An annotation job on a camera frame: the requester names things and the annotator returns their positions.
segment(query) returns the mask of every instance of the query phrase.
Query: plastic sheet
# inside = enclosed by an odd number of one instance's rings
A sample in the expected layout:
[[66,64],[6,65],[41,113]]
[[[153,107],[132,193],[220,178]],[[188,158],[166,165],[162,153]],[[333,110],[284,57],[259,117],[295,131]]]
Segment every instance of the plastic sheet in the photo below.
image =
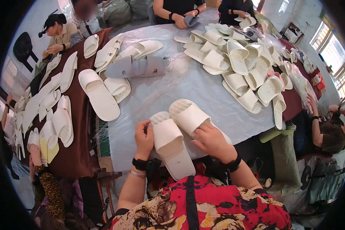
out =
[[[204,31],[204,26],[214,21],[200,22],[202,24],[195,29]],[[170,70],[164,76],[129,78],[131,93],[119,104],[120,116],[108,123],[107,130],[100,131],[101,136],[109,137],[111,159],[116,172],[129,170],[132,165],[137,150],[134,140],[137,122],[148,120],[155,113],[169,111],[170,105],[181,98],[196,103],[233,144],[274,127],[272,103],[267,108],[262,107],[258,114],[248,112],[224,89],[221,75],[208,74],[201,63],[182,54],[183,44],[174,41],[173,37],[189,37],[190,31],[168,24],[148,26],[122,34],[124,40],[120,51],[129,46],[135,47],[138,42],[160,41],[164,47],[152,55],[169,58]],[[181,131],[191,158],[203,157],[204,153],[191,144],[192,138]],[[157,154],[153,150],[151,157],[155,156]]]

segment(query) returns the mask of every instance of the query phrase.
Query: silver bracelet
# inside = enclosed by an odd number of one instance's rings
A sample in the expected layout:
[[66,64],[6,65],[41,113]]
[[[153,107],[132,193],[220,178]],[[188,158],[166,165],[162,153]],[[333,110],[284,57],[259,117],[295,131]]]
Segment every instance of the silver bracelet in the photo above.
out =
[[147,174],[140,174],[140,173],[134,172],[132,170],[129,170],[129,173],[133,174],[134,176],[142,177],[142,178],[145,178],[147,176]]

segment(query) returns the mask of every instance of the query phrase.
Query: black shirt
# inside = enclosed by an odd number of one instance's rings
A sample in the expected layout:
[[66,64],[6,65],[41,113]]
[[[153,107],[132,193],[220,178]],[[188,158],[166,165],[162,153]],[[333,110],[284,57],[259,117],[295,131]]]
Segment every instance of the black shirt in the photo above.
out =
[[[201,6],[204,3],[205,0],[164,0],[163,9],[184,16],[185,13],[194,10],[194,5]],[[156,16],[156,23],[173,24],[175,21]]]
[[218,8],[221,17],[220,24],[226,25],[239,25],[240,22],[235,21],[234,18],[237,18],[237,14],[229,14],[229,10],[241,10],[249,13],[252,17],[254,16],[253,2],[252,0],[222,0],[220,7]]

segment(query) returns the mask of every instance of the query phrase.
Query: beige shirt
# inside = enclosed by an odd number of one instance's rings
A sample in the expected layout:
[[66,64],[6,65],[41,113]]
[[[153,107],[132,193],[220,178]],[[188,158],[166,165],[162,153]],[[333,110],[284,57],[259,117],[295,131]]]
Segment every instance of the beige shirt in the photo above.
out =
[[78,31],[77,26],[73,22],[68,22],[62,26],[62,38],[59,35],[51,37],[48,46],[54,44],[65,44],[70,40],[70,36]]

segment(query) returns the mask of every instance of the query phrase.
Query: woman's left hand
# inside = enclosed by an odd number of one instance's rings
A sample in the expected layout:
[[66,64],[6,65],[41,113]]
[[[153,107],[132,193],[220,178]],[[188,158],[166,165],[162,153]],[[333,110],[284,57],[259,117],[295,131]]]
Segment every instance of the woman's left hand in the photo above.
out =
[[47,48],[49,54],[59,53],[64,47],[60,44],[55,44]]

